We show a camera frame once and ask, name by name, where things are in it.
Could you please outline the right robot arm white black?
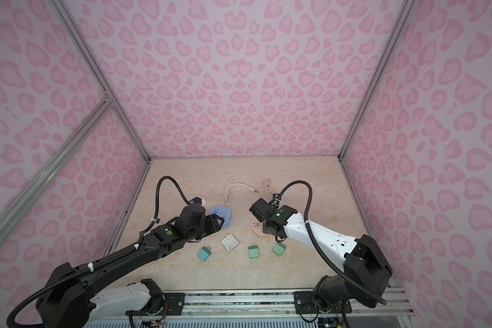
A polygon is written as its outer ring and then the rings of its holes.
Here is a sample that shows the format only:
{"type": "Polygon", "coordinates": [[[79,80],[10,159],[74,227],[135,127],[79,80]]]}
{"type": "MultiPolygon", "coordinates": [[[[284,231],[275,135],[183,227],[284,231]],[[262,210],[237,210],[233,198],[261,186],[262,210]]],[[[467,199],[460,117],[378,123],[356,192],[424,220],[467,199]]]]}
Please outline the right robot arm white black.
{"type": "Polygon", "coordinates": [[[393,270],[376,240],[368,235],[343,235],[311,221],[310,205],[307,201],[300,213],[290,206],[280,206],[276,200],[266,202],[261,198],[251,205],[250,213],[265,234],[310,246],[333,270],[334,276],[323,276],[312,290],[312,302],[318,311],[330,312],[351,299],[368,308],[386,306],[383,294],[393,270]]]}

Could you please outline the aluminium frame profile left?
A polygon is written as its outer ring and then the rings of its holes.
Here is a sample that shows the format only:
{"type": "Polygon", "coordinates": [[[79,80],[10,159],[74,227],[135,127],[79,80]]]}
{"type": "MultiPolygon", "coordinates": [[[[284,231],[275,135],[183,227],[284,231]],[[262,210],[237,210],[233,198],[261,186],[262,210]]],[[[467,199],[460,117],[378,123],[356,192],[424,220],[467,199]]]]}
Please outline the aluminium frame profile left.
{"type": "Polygon", "coordinates": [[[120,240],[125,224],[133,210],[138,193],[142,189],[145,177],[153,162],[144,144],[137,135],[136,130],[131,125],[127,114],[124,113],[122,105],[116,98],[115,92],[108,83],[108,80],[101,70],[98,60],[94,57],[93,51],[86,42],[79,29],[79,24],[71,14],[65,1],[48,1],[56,17],[59,19],[68,37],[75,45],[79,55],[92,74],[95,82],[105,95],[97,108],[81,123],[79,128],[63,143],[62,147],[52,156],[49,161],[38,171],[37,175],[31,180],[26,188],[19,194],[11,205],[0,216],[0,247],[6,239],[14,232],[28,210],[40,199],[42,194],[48,189],[49,185],[55,180],[57,175],[64,169],[65,165],[77,153],[80,146],[91,135],[101,120],[110,112],[114,113],[126,131],[129,139],[136,147],[143,160],[143,168],[139,174],[136,186],[131,191],[128,204],[125,206],[121,217],[116,224],[115,232],[109,239],[104,255],[115,251],[120,240]]]}

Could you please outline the green plug adapter middle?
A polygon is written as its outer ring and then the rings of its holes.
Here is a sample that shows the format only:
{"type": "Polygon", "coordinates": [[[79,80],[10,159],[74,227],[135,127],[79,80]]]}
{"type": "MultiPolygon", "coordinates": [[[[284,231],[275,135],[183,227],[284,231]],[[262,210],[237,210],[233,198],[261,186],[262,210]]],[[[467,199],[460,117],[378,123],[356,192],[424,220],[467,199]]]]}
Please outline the green plug adapter middle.
{"type": "Polygon", "coordinates": [[[248,247],[249,259],[256,259],[260,257],[260,251],[257,245],[252,245],[248,247]]]}

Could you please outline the green plug adapter right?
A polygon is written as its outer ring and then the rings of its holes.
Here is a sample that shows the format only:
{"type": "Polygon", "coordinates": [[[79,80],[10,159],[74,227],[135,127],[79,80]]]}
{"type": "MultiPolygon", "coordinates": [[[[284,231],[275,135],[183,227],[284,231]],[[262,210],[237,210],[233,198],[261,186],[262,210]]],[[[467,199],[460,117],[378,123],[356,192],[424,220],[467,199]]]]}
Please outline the green plug adapter right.
{"type": "Polygon", "coordinates": [[[276,243],[274,246],[273,246],[273,249],[272,249],[272,252],[276,255],[276,256],[279,256],[281,257],[284,252],[286,251],[286,246],[285,244],[283,243],[276,243]]]}

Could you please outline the teal plug adapter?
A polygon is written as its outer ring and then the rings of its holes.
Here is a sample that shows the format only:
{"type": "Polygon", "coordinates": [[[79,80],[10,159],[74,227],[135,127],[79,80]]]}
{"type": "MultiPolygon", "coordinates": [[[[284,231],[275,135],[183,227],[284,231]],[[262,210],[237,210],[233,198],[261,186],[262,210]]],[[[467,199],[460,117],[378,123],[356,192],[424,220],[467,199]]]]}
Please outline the teal plug adapter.
{"type": "Polygon", "coordinates": [[[203,246],[200,251],[197,253],[197,257],[202,261],[206,262],[210,256],[212,255],[212,251],[210,247],[203,246]]]}

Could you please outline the white square plug adapter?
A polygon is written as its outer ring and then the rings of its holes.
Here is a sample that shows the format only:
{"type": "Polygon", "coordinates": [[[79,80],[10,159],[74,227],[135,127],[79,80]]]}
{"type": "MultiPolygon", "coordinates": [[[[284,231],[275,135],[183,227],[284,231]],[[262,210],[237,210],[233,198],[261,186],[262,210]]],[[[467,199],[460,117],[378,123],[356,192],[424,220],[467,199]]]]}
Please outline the white square plug adapter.
{"type": "Polygon", "coordinates": [[[227,252],[231,252],[239,245],[239,242],[232,235],[227,234],[221,240],[221,244],[224,246],[227,252]]]}

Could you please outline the blue square power strip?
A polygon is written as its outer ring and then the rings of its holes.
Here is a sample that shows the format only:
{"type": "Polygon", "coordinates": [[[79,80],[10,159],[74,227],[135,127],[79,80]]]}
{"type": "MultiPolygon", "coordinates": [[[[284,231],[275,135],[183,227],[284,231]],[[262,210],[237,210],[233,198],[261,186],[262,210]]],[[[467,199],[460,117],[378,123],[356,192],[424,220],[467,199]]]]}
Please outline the blue square power strip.
{"type": "Polygon", "coordinates": [[[224,220],[222,228],[227,228],[230,225],[232,211],[228,206],[213,206],[210,210],[210,214],[215,214],[224,220]]]}

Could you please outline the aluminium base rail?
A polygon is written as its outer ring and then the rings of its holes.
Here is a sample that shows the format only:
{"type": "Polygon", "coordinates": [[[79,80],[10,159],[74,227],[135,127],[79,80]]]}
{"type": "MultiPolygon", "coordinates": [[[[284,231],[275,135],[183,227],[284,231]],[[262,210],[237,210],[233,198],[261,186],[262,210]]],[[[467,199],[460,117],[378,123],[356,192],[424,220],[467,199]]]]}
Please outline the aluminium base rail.
{"type": "Polygon", "coordinates": [[[309,289],[168,291],[168,313],[122,312],[90,327],[418,327],[412,305],[401,288],[387,288],[385,306],[355,299],[328,313],[318,311],[309,289]]]}

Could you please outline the pink round power strip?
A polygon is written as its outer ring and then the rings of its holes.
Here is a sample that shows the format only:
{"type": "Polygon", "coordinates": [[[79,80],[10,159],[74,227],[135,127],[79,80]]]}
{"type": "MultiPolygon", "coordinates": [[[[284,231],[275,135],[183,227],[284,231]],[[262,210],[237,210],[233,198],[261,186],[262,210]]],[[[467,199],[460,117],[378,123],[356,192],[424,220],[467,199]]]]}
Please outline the pink round power strip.
{"type": "Polygon", "coordinates": [[[270,234],[264,233],[262,223],[256,220],[252,221],[251,230],[259,238],[267,238],[270,236],[270,234]]]}

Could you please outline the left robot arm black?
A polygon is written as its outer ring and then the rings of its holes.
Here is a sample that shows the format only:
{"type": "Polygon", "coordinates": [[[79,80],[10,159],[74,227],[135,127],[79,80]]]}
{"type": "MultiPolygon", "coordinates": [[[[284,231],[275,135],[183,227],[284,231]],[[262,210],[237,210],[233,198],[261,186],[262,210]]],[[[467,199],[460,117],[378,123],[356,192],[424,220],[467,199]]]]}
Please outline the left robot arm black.
{"type": "Polygon", "coordinates": [[[110,254],[92,265],[65,263],[53,270],[48,291],[36,300],[44,327],[83,327],[96,309],[93,298],[114,281],[140,267],[169,256],[185,244],[219,232],[224,219],[207,215],[203,206],[190,204],[178,217],[151,229],[136,243],[110,254]]]}

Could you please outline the green plug adapter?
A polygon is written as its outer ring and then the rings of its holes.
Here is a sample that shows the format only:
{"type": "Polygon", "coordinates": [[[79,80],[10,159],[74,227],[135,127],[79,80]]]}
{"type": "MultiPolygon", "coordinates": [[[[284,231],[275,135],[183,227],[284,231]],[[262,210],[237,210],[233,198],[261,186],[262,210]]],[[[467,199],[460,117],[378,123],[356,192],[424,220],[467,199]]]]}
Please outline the green plug adapter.
{"type": "Polygon", "coordinates": [[[276,243],[274,246],[273,246],[273,249],[272,249],[272,252],[276,255],[276,256],[279,256],[281,257],[284,252],[286,251],[286,246],[285,244],[283,243],[276,243]]]}
{"type": "Polygon", "coordinates": [[[249,259],[256,259],[260,257],[260,251],[257,245],[252,245],[248,247],[249,259]]]}

